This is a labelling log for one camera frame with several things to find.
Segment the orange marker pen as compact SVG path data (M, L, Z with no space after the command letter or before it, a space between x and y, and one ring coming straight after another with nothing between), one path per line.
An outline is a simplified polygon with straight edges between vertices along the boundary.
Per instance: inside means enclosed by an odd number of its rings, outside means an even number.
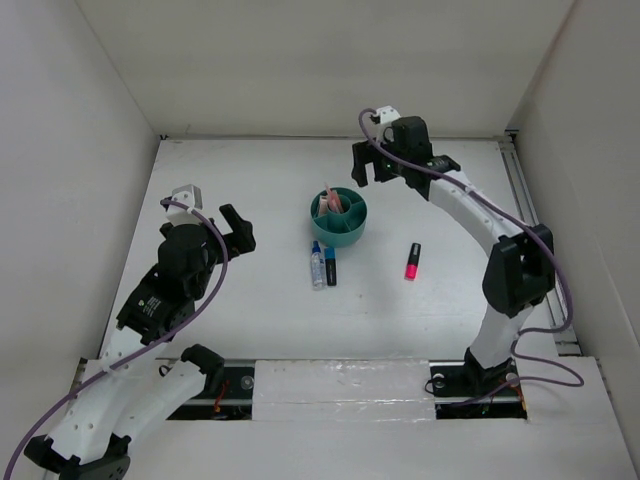
M339 209L341 213L346 213L349 211L351 206L351 201L347 196L343 193L339 192L337 189L334 190L336 193L337 199L339 200Z

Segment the clear spray bottle blue cap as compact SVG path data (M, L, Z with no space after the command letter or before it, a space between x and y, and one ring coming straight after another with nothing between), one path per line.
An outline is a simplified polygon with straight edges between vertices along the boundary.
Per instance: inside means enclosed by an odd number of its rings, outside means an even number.
M315 290L322 289L324 287L324 263L321 255L321 248L318 241L313 241L311 244L311 276L312 285Z

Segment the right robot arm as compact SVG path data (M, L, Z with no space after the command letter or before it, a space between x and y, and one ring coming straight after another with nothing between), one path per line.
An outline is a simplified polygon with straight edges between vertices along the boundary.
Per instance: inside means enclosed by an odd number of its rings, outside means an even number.
M364 187L366 167L383 183L401 178L422 198L453 218L482 248L488 263L482 280L487 308L479 333L466 349L462 364L435 367L431 385L437 397L478 397L506 383L512 373L512 346L519 331L555 286L548 258L551 231L529 227L496 207L471 182L458 162L435 155L425 121L401 116L387 106L367 108L374 135L353 145L351 176Z

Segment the black marker blue cap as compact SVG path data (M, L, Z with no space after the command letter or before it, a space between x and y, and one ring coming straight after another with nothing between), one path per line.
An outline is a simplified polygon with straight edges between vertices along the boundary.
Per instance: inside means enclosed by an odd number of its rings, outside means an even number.
M335 287L337 285L337 262L335 249L333 247L326 247L324 249L324 262L327 285L329 287Z

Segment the pink purple pen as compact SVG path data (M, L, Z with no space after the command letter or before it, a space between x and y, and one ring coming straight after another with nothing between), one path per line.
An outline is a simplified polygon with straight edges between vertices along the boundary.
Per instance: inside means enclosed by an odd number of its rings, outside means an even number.
M337 199L336 193L331 191L328 194L330 200L330 209L335 213L341 213L339 209L339 200Z

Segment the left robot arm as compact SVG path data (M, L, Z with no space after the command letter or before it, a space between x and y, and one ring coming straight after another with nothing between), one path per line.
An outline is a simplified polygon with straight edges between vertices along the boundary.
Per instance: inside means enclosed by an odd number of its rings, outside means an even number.
M195 344L151 391L134 395L157 356L219 292L219 284L209 283L214 270L227 271L232 259L256 248L252 224L230 204L219 208L231 229L227 234L185 202L165 198L161 204L168 221L160 228L164 240L157 261L118 314L99 371L36 422L41 427L61 408L67 410L49 433L31 428L13 461L25 456L61 479L121 479L135 444L190 398L212 396L222 387L224 359Z

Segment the black pink highlighter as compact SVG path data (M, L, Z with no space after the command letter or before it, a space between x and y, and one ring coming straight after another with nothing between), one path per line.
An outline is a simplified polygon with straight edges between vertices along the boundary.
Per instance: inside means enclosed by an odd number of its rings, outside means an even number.
M421 256L421 244L413 243L409 251L407 264L405 268L404 278L406 280L414 281L416 279L420 256Z

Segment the red pink pen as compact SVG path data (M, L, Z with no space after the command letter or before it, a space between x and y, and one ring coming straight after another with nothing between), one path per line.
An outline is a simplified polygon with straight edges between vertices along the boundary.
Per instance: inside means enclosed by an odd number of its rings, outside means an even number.
M333 211L338 211L340 204L339 195L327 183L325 183L324 186L329 208Z

